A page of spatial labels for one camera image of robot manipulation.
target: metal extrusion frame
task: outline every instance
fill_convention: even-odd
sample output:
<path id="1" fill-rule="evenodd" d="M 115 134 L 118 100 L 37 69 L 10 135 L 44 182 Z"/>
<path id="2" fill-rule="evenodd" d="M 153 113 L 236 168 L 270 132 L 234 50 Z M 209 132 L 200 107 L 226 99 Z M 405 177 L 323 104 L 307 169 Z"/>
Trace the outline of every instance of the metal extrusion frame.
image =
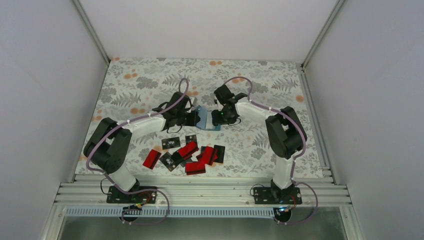
<path id="1" fill-rule="evenodd" d="M 317 111 L 315 109 L 314 101 L 312 99 L 311 90 L 309 88 L 305 71 L 302 69 L 302 66 L 299 63 L 296 64 L 296 67 L 300 79 L 300 84 L 302 86 L 303 96 L 306 98 L 306 108 L 308 110 L 308 115 L 312 127 L 313 136 L 315 139 L 315 145 L 316 150 L 318 152 L 319 160 L 324 164 L 325 167 L 329 167 L 329 170 L 331 171 L 331 176 L 334 179 L 334 184 L 337 185 L 340 183 L 340 178 L 334 171 L 334 164 L 329 158 L 326 142 L 324 141 L 320 121 L 318 120 Z"/>
<path id="2" fill-rule="evenodd" d="M 102 175 L 76 175 L 73 183 L 62 183 L 54 200 L 55 206 L 110 206 L 101 192 Z M 136 176 L 140 185 L 156 186 L 166 193 L 173 207 L 282 207 L 257 205 L 250 195 L 254 184 L 269 186 L 271 178 L 256 177 L 189 177 L 189 176 Z M 334 185 L 333 178 L 295 178 L 310 184 L 318 195 L 321 207 L 350 206 L 351 198 L 347 187 Z M 107 189 L 111 186 L 104 183 Z M 303 204 L 299 207 L 313 207 L 315 197 L 312 191 L 300 185 Z M 156 197 L 157 207 L 165 207 L 163 196 Z"/>
<path id="3" fill-rule="evenodd" d="M 324 36 L 327 34 L 327 31 L 329 30 L 334 20 L 336 19 L 337 14 L 339 14 L 339 12 L 342 10 L 342 7 L 345 4 L 345 2 L 346 0 L 337 0 L 337 2 L 335 3 L 333 9 L 331 10 L 330 15 L 327 18 L 327 21 L 325 21 L 324 26 L 322 26 L 321 31 L 319 32 L 318 36 L 316 37 L 315 41 L 312 44 L 312 47 L 307 53 L 305 60 L 303 61 L 303 64 L 302 64 L 303 69 L 305 69 L 307 65 L 309 64 L 312 56 L 314 55 L 315 51 L 317 50 Z"/>
<path id="4" fill-rule="evenodd" d="M 349 240 L 361 240 L 348 188 L 335 185 L 331 171 L 324 167 L 324 178 L 297 178 L 310 184 L 317 193 L 319 207 L 339 207 L 346 235 Z M 189 177 L 189 176 L 136 176 L 141 185 L 154 185 L 163 190 L 171 202 L 169 217 L 191 218 L 270 218 L 273 207 L 283 205 L 256 205 L 250 195 L 254 184 L 269 186 L 270 178 L 256 177 Z M 106 203 L 100 190 L 102 175 L 75 176 L 72 183 L 62 183 L 48 217 L 42 240 L 56 240 L 64 217 L 117 217 L 128 204 Z M 104 183 L 104 188 L 111 186 Z M 298 207 L 314 207 L 315 197 L 310 189 L 299 186 L 303 204 Z M 143 212 L 132 216 L 160 217 L 166 211 L 165 199 L 158 195 L 156 204 L 149 204 Z"/>
<path id="5" fill-rule="evenodd" d="M 347 240 L 363 240 L 362 232 L 359 227 L 358 219 L 353 206 L 340 207 L 341 219 L 343 221 L 344 230 Z"/>
<path id="6" fill-rule="evenodd" d="M 98 52 L 100 53 L 101 57 L 106 62 L 106 64 L 109 66 L 108 54 L 106 53 L 106 50 L 102 45 L 102 42 L 100 41 L 99 37 L 97 36 L 96 31 L 94 30 L 93 25 L 91 24 L 89 17 L 86 14 L 86 11 L 84 11 L 84 8 L 81 5 L 80 0 L 71 0 L 71 2 L 75 6 L 75 9 L 79 14 L 79 17 L 81 18 L 82 23 L 84 24 L 85 28 L 87 29 L 88 34 L 90 35 L 91 39 L 93 40 L 93 43 L 97 47 Z"/>

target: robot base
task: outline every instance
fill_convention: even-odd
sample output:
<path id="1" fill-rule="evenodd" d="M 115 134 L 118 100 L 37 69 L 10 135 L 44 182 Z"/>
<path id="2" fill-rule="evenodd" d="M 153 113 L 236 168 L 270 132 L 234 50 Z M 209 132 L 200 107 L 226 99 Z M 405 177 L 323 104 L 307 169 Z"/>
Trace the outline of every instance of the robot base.
<path id="1" fill-rule="evenodd" d="M 253 188 L 254 204 L 259 205 L 293 205 L 293 198 L 296 204 L 302 204 L 301 190 L 298 187 L 293 187 L 285 197 L 278 201 L 271 193 L 271 187 L 254 187 Z"/>
<path id="2" fill-rule="evenodd" d="M 131 188 L 131 192 L 140 191 L 143 189 L 158 189 L 156 186 L 134 186 Z M 138 204 L 144 203 L 147 200 L 147 197 L 150 194 L 150 200 L 146 202 L 147 204 L 156 203 L 156 191 L 146 191 L 138 194 L 126 195 L 119 191 L 115 186 L 109 187 L 109 192 L 107 193 L 106 202 L 108 204 Z"/>

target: metal frame edge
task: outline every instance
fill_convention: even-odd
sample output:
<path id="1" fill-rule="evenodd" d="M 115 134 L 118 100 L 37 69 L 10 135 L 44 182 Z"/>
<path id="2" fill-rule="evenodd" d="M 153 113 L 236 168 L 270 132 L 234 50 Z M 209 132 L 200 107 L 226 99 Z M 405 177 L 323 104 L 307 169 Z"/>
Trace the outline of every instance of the metal frame edge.
<path id="1" fill-rule="evenodd" d="M 308 109 L 309 118 L 311 121 L 312 132 L 314 134 L 315 143 L 317 145 L 317 151 L 319 157 L 322 158 L 326 167 L 329 167 L 331 171 L 331 176 L 334 179 L 334 184 L 340 183 L 340 178 L 337 172 L 335 172 L 335 168 L 333 167 L 333 163 L 329 157 L 326 142 L 323 136 L 323 132 L 321 130 L 320 121 L 318 119 L 317 110 L 314 105 L 314 101 L 311 94 L 311 89 L 309 88 L 308 79 L 306 78 L 305 71 L 302 69 L 302 66 L 297 63 L 296 64 L 297 72 L 299 74 L 300 84 L 302 86 L 303 95 L 306 98 L 306 108 Z"/>
<path id="2" fill-rule="evenodd" d="M 41 240 L 57 240 L 62 229 L 66 206 L 53 205 L 41 234 Z"/>
<path id="3" fill-rule="evenodd" d="M 174 207 L 282 207 L 285 205 L 256 205 L 250 195 L 254 184 L 269 186 L 271 178 L 256 177 L 184 177 L 184 176 L 137 176 L 143 186 L 156 186 L 169 197 Z M 100 190 L 102 175 L 77 174 L 75 182 L 62 183 L 57 192 L 55 205 L 61 206 L 127 206 L 128 204 L 109 204 Z M 352 201 L 345 185 L 334 185 L 332 177 L 297 178 L 309 183 L 318 194 L 320 206 L 351 206 Z M 112 184 L 104 182 L 106 189 Z M 306 186 L 301 188 L 304 204 L 314 205 L 313 192 Z M 166 206 L 162 196 L 157 197 L 155 206 Z"/>
<path id="4" fill-rule="evenodd" d="M 91 39 L 93 40 L 94 44 L 96 45 L 98 51 L 100 52 L 103 60 L 106 62 L 107 66 L 109 66 L 109 57 L 106 54 L 106 50 L 102 45 L 102 42 L 100 41 L 99 37 L 96 34 L 96 31 L 93 28 L 93 25 L 90 23 L 89 17 L 87 16 L 86 12 L 84 11 L 83 6 L 80 3 L 80 0 L 71 0 L 73 5 L 75 6 L 76 11 L 78 12 L 82 22 L 84 23 L 85 28 L 88 31 L 88 34 L 90 35 Z"/>
<path id="5" fill-rule="evenodd" d="M 318 36 L 313 42 L 312 47 L 307 53 L 305 60 L 303 61 L 303 64 L 302 64 L 303 68 L 306 68 L 306 66 L 308 65 L 309 61 L 311 60 L 312 56 L 314 55 L 315 51 L 317 50 L 324 36 L 327 34 L 328 29 L 331 27 L 332 23 L 334 22 L 334 19 L 336 18 L 337 14 L 339 14 L 345 2 L 346 0 L 338 0 L 336 4 L 334 5 L 330 15 L 327 18 L 327 21 L 324 23 L 324 26 L 322 27 L 321 31 L 319 32 Z"/>
<path id="6" fill-rule="evenodd" d="M 340 206 L 341 219 L 347 240 L 364 240 L 353 206 Z"/>

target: robotic arm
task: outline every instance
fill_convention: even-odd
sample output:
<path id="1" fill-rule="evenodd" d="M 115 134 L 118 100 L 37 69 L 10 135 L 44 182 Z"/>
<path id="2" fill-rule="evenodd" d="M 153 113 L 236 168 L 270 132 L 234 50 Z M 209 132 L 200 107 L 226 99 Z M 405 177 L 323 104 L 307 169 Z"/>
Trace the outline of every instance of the robotic arm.
<path id="1" fill-rule="evenodd" d="M 303 134 L 306 139 L 305 131 L 296 112 L 289 106 L 281 109 L 300 126 L 301 133 L 278 113 L 266 111 L 250 103 L 245 93 L 234 95 L 226 85 L 223 85 L 214 91 L 214 94 L 217 99 L 218 110 L 211 113 L 213 125 L 231 125 L 240 116 L 250 118 L 258 123 L 265 121 L 271 149 L 279 158 L 276 161 L 274 176 L 271 180 L 271 194 L 277 202 L 285 202 L 295 187 L 290 178 L 293 164 L 290 157 L 303 148 L 300 134 Z M 166 107 L 168 107 L 181 96 L 181 92 L 175 92 L 169 102 L 164 102 L 159 107 L 154 108 L 153 111 L 162 111 L 163 105 L 166 104 Z M 104 170 L 124 191 L 138 190 L 139 182 L 124 165 L 131 138 L 136 139 L 152 132 L 168 130 L 173 126 L 196 126 L 200 117 L 196 111 L 191 110 L 193 102 L 194 100 L 185 96 L 176 106 L 162 113 L 162 115 L 124 125 L 109 136 L 109 139 L 112 140 L 111 143 L 103 142 L 100 145 L 93 154 L 91 161 Z M 100 142 L 100 139 L 120 123 L 108 117 L 100 121 L 84 148 L 84 155 L 88 156 L 94 146 Z"/>
<path id="2" fill-rule="evenodd" d="M 295 126 L 282 115 L 252 104 L 245 93 L 234 95 L 226 85 L 220 86 L 213 93 L 219 108 L 212 112 L 214 125 L 234 124 L 240 116 L 250 118 L 257 123 L 265 121 L 269 144 L 277 155 L 274 176 L 271 180 L 271 194 L 277 202 L 285 202 L 295 187 L 291 180 L 293 160 L 290 158 L 303 148 L 301 134 L 307 140 L 295 110 L 287 106 L 280 111 L 289 116 L 300 127 L 301 132 L 298 132 Z"/>
<path id="3" fill-rule="evenodd" d="M 162 111 L 175 103 L 183 94 L 175 92 L 169 102 L 162 103 L 159 107 L 152 109 L 154 112 Z M 128 171 L 124 165 L 125 156 L 131 139 L 138 139 L 153 132 L 168 130 L 173 126 L 195 126 L 200 118 L 196 111 L 191 111 L 196 99 L 185 96 L 176 106 L 161 115 L 151 116 L 138 122 L 124 125 L 109 136 L 112 142 L 103 142 L 95 151 L 91 161 L 99 166 L 110 178 L 124 191 L 133 192 L 140 185 L 137 179 Z M 106 117 L 100 121 L 93 135 L 85 145 L 83 153 L 86 157 L 91 153 L 94 146 L 110 130 L 126 121 L 114 121 Z"/>

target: gray leaf pattern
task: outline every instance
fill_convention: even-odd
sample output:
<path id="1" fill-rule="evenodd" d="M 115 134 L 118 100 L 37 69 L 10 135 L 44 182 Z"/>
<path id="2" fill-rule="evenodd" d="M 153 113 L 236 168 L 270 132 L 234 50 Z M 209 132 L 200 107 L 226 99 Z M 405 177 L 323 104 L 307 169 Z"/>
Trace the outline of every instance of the gray leaf pattern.
<path id="1" fill-rule="evenodd" d="M 308 110 L 303 102 L 303 92 L 296 65 L 291 62 L 212 60 L 186 58 L 121 57 L 110 62 L 100 92 L 85 143 L 100 120 L 109 117 L 125 121 L 151 111 L 169 101 L 178 91 L 181 78 L 190 80 L 187 94 L 197 97 L 198 103 L 209 111 L 216 109 L 214 90 L 232 77 L 244 76 L 253 81 L 252 99 L 275 108 L 291 106 L 308 136 L 306 153 L 297 159 L 294 176 L 298 178 L 322 178 L 317 147 L 312 133 Z M 227 84 L 234 93 L 247 93 L 249 84 L 236 78 Z M 151 149 L 164 154 L 177 148 L 163 150 L 161 139 L 197 135 L 199 146 L 225 146 L 223 164 L 207 166 L 206 173 L 194 177 L 272 177 L 275 163 L 280 160 L 270 147 L 264 123 L 241 117 L 237 126 L 222 126 L 221 131 L 202 131 L 195 127 L 183 127 L 179 133 L 152 132 L 132 139 L 124 164 L 135 174 L 152 176 L 185 176 L 183 167 L 174 171 L 158 162 L 153 170 L 143 167 Z M 76 173 L 96 174 L 86 169 L 85 158 L 80 157 Z"/>
<path id="2" fill-rule="evenodd" d="M 144 88 L 148 88 L 148 89 L 153 89 L 153 88 L 157 88 L 158 87 L 158 82 L 157 81 L 153 81 L 153 79 L 151 78 L 147 78 L 144 76 L 141 76 L 139 78 L 137 78 L 137 88 L 139 89 L 144 89 Z"/>

